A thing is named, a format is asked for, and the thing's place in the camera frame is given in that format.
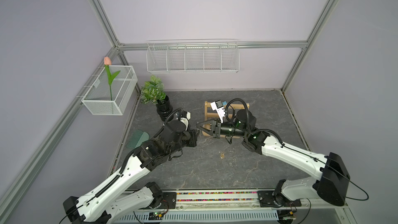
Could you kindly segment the green artificial potted plant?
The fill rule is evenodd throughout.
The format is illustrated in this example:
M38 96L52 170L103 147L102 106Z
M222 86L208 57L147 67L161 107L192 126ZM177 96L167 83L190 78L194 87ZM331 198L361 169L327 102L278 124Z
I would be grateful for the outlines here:
M164 104L166 93L164 92L164 84L162 80L152 75L149 81L146 81L141 87L141 103L142 104Z

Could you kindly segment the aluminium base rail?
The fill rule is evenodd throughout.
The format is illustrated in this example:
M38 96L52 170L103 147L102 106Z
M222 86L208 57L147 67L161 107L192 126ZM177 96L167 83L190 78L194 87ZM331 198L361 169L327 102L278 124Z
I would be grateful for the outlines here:
M101 215L111 215L116 219L133 211L189 211L189 212L220 212L248 209L293 208L309 205L309 200L298 198L285 199L277 196L272 190L182 190L163 192L155 183L150 183L129 195L111 195L106 191L99 197L90 194L78 200L79 215L93 222Z

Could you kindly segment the black plant pot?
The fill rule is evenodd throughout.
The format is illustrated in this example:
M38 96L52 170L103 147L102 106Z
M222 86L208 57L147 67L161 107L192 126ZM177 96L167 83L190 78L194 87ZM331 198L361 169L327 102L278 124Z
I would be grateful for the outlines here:
M166 95L163 100L157 100L156 108L161 120L165 121L166 118L173 112L173 106L170 103L169 96Z

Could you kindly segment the white mesh wall basket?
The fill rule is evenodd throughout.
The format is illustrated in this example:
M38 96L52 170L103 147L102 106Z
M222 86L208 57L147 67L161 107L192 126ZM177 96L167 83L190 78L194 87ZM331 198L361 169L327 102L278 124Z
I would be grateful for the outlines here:
M111 65L110 70L112 73L120 71L112 83L112 101L104 67L94 75L94 82L85 88L84 94L78 96L92 115L122 116L133 94L137 84L134 68L127 65Z

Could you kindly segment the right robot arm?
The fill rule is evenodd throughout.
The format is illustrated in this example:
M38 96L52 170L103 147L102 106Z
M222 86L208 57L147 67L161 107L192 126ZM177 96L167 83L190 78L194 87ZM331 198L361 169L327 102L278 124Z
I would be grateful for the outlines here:
M218 100L210 105L218 117L197 123L200 131L215 139L224 136L228 143L234 137L242 138L242 145L250 152L278 159L308 174L304 179L281 179L273 192L259 193L261 206L280 208L312 198L334 206L345 205L352 181L341 156L304 150L284 142L271 129L257 128L256 117L240 98L227 104Z

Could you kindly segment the teal dustpan brush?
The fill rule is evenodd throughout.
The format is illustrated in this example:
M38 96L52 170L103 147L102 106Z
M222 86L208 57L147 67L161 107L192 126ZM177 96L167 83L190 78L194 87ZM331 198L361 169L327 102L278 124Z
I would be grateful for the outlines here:
M142 130L135 130L128 138L126 148L135 149L142 145L143 142L149 140L149 134Z

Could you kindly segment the pink artificial tulip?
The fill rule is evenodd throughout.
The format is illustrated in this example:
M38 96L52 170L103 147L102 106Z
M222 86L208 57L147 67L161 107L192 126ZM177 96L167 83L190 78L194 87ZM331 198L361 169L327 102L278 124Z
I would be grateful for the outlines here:
M110 66L112 65L112 61L109 57L104 58L104 67L106 70L107 78L108 78L108 85L109 85L109 92L110 92L110 100L113 100L113 93L112 93L112 83L114 79L119 75L120 71L116 71L114 73L111 72Z

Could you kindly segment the wooden jewelry display stand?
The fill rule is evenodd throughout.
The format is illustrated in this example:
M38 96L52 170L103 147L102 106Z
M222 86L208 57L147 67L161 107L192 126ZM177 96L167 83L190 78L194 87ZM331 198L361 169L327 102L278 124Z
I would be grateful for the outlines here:
M246 105L247 105L247 108L250 109L250 104L246 103ZM223 106L224 106L224 108L226 108L227 102L223 102ZM232 109L234 109L235 110L235 114L237 114L237 112L239 110L244 110L245 108L244 108L244 105L242 103L240 103L240 104L232 103L230 105L230 108L228 109L228 111L226 111L226 113L228 113L230 119L232 119L232 117L233 117L233 110ZM214 119L214 118L219 119L218 113L216 111L212 110L210 102L205 101L205 104L204 104L204 120L210 120L210 119ZM204 127L205 128L209 128L210 124L205 124ZM205 133L205 131L202 131L202 134L205 137L210 137L211 136L211 135Z

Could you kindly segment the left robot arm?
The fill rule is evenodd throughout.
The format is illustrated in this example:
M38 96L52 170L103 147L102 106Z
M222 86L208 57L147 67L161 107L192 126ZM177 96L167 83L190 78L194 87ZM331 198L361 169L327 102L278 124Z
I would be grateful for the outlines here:
M160 130L125 157L121 167L93 190L63 203L65 218L72 224L112 224L141 208L162 205L163 192L155 182L123 197L122 194L156 167L179 158L183 148L195 147L199 132L190 127L191 114L178 108Z

